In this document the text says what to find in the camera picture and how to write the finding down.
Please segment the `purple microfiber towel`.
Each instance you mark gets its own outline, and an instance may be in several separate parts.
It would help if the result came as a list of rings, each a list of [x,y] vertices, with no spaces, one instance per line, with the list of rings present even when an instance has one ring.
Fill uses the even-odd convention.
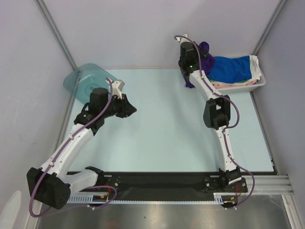
[[[199,44],[199,47],[209,52],[210,46],[207,42],[201,42]],[[208,53],[205,58],[203,57],[201,58],[202,70],[205,72],[206,75],[208,75],[211,72],[214,63],[215,63],[215,58],[210,53]]]

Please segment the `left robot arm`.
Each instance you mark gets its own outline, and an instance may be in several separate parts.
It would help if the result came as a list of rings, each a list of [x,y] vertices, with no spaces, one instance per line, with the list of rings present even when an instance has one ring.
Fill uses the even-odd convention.
[[[69,197],[84,189],[110,189],[104,172],[89,166],[74,175],[68,170],[83,147],[97,134],[108,117],[127,118],[137,109],[132,106],[120,87],[95,88],[81,112],[76,116],[72,129],[53,155],[39,168],[27,172],[30,193],[29,209],[39,201],[50,208],[61,209]]]

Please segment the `blue towel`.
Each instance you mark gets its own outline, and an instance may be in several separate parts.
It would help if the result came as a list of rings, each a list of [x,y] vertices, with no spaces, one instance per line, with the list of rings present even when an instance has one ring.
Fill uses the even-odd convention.
[[[250,56],[238,58],[216,56],[214,65],[207,77],[222,83],[238,83],[250,80],[252,78]]]

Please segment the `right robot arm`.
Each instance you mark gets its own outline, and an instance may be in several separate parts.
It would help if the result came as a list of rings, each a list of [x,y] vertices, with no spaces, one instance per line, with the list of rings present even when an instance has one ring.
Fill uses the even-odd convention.
[[[229,139],[229,122],[231,120],[231,99],[222,95],[208,80],[201,67],[201,61],[208,51],[202,49],[187,38],[179,38],[180,58],[178,65],[185,80],[185,86],[196,88],[205,100],[203,122],[211,129],[219,142],[221,165],[219,185],[223,191],[232,191],[241,180],[241,172],[234,162],[232,146]]]

